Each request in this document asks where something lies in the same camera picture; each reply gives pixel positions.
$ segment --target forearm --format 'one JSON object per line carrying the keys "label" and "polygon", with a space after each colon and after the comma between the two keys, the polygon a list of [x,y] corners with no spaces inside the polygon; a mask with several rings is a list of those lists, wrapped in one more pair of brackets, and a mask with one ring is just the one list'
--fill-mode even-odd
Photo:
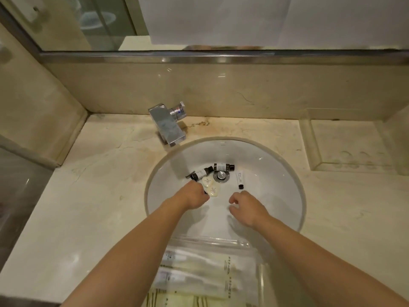
{"label": "forearm", "polygon": [[294,271],[319,306],[408,306],[405,299],[273,217],[256,230]]}
{"label": "forearm", "polygon": [[184,213],[182,207],[175,198],[164,201],[103,257],[63,307],[140,306]]}

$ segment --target hand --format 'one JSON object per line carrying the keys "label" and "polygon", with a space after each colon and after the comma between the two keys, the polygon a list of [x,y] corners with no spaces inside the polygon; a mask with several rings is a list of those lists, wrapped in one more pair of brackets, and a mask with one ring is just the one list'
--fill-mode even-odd
{"label": "hand", "polygon": [[236,192],[229,199],[229,203],[238,204],[239,208],[230,206],[230,213],[243,225],[255,229],[258,222],[269,217],[267,209],[248,191]]}
{"label": "hand", "polygon": [[205,194],[202,184],[193,180],[178,190],[173,197],[184,205],[186,210],[199,208],[210,198]]}

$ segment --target left hand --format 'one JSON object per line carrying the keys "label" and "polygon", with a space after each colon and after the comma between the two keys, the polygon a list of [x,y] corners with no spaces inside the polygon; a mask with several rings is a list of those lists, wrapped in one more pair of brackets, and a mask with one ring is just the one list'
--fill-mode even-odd
{"label": "left hand", "polygon": [[186,210],[190,210],[200,208],[210,196],[205,194],[201,183],[191,180],[178,190],[173,198],[184,205]]}

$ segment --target sink rim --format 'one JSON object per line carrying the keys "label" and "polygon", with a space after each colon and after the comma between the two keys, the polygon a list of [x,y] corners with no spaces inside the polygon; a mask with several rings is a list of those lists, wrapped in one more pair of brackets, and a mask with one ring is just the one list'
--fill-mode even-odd
{"label": "sink rim", "polygon": [[145,205],[145,213],[146,216],[149,215],[148,213],[148,191],[149,187],[151,186],[153,177],[156,175],[157,171],[159,168],[161,168],[168,160],[170,160],[175,154],[191,147],[199,143],[207,142],[207,141],[217,141],[217,140],[233,140],[233,141],[242,141],[246,142],[252,145],[255,145],[259,149],[265,151],[266,153],[270,154],[272,157],[277,159],[283,166],[284,168],[288,171],[290,176],[293,178],[295,184],[297,185],[298,191],[300,192],[301,196],[301,203],[302,203],[302,215],[301,215],[301,221],[300,224],[297,228],[297,232],[301,232],[301,229],[304,225],[305,222],[305,216],[307,214],[307,198],[305,195],[304,187],[301,183],[300,178],[298,177],[297,173],[295,170],[290,166],[290,164],[283,158],[281,157],[278,153],[274,152],[272,149],[267,148],[263,144],[260,144],[258,142],[255,142],[250,139],[246,138],[240,138],[240,137],[227,137],[227,136],[219,136],[219,137],[206,137],[206,138],[201,138],[201,139],[196,139],[181,145],[178,145],[177,147],[173,147],[158,163],[155,165],[155,167],[152,169],[151,174],[148,177],[148,180],[146,181],[145,185],[145,193],[144,193],[144,205]]}

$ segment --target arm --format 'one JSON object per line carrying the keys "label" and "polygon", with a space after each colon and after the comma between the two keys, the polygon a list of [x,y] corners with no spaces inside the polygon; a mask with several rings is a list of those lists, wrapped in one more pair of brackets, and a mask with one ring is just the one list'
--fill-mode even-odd
{"label": "arm", "polygon": [[122,238],[61,306],[140,306],[181,216],[208,199],[200,183],[187,183]]}
{"label": "arm", "polygon": [[250,193],[234,193],[230,213],[259,232],[289,265],[318,306],[394,306],[409,303],[370,275],[271,217]]}

